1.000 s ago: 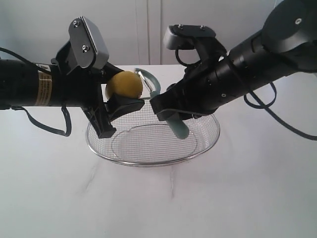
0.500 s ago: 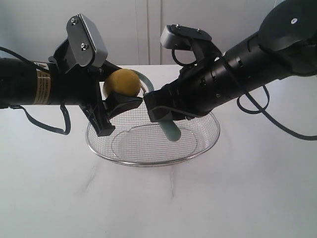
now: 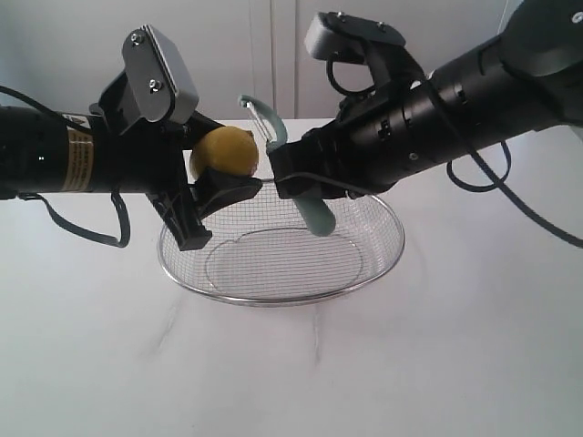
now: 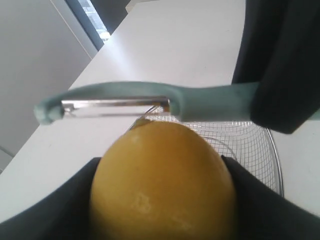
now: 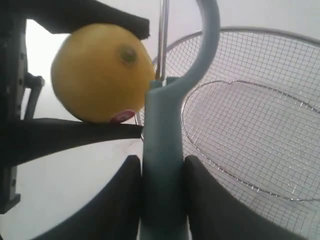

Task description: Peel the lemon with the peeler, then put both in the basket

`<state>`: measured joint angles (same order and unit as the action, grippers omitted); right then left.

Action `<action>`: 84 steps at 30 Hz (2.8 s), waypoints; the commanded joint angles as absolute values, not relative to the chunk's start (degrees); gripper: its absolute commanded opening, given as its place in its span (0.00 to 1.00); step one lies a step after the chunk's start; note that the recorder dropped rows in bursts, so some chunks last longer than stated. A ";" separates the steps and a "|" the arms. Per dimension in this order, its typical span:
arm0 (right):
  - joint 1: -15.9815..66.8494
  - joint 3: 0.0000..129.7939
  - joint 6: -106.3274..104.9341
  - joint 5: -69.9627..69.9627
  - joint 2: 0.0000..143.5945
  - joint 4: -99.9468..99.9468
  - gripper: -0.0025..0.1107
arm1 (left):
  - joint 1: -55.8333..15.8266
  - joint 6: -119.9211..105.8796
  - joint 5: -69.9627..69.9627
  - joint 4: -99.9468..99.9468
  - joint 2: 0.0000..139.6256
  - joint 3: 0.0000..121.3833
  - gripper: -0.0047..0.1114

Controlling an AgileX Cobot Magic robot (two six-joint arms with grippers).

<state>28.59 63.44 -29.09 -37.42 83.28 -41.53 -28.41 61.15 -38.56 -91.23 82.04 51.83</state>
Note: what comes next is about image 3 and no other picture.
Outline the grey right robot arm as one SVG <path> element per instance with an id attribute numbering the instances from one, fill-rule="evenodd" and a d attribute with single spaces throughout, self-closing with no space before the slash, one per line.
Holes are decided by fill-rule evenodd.
<path id="1" fill-rule="evenodd" d="M 393 27 L 319 13 L 306 36 L 327 66 L 373 86 L 269 155 L 282 198 L 379 194 L 397 181 L 531 130 L 582 123 L 582 4 L 525 1 L 503 32 L 427 75 Z"/>

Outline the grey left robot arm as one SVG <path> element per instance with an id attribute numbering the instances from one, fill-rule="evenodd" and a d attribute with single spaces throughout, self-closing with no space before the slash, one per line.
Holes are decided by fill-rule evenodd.
<path id="1" fill-rule="evenodd" d="M 253 176 L 205 169 L 188 182 L 183 153 L 222 125 L 198 112 L 182 122 L 148 121 L 129 97 L 91 105 L 90 112 L 53 111 L 13 88 L 2 93 L 22 101 L 1 108 L 1 198 L 43 201 L 46 193 L 108 193 L 120 235 L 84 229 L 49 208 L 62 229 L 99 244 L 123 249 L 130 240 L 124 193 L 145 195 L 179 250 L 203 249 L 212 237 L 203 220 L 254 198 L 263 184 Z"/>

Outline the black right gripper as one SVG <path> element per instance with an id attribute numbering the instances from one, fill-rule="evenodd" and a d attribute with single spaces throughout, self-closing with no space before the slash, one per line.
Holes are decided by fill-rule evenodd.
<path id="1" fill-rule="evenodd" d="M 268 148 L 281 198 L 359 198 L 460 158 L 461 130 L 447 114 L 458 105 L 453 89 L 459 62 L 426 76 L 404 46 L 361 43 L 363 56 L 345 50 L 325 61 L 331 86 L 335 63 L 362 64 L 373 78 L 360 91 L 339 88 L 336 118 L 300 140 Z"/>

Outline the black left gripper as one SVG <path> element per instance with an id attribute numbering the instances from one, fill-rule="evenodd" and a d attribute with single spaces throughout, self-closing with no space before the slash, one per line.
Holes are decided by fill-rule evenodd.
<path id="1" fill-rule="evenodd" d="M 183 152 L 223 125 L 198 111 L 184 123 L 149 122 L 127 75 L 119 74 L 90 106 L 94 163 L 87 191 L 144 193 L 180 251 L 203 249 L 212 233 L 201 219 L 254 198 L 262 181 L 205 168 L 193 184 Z"/>

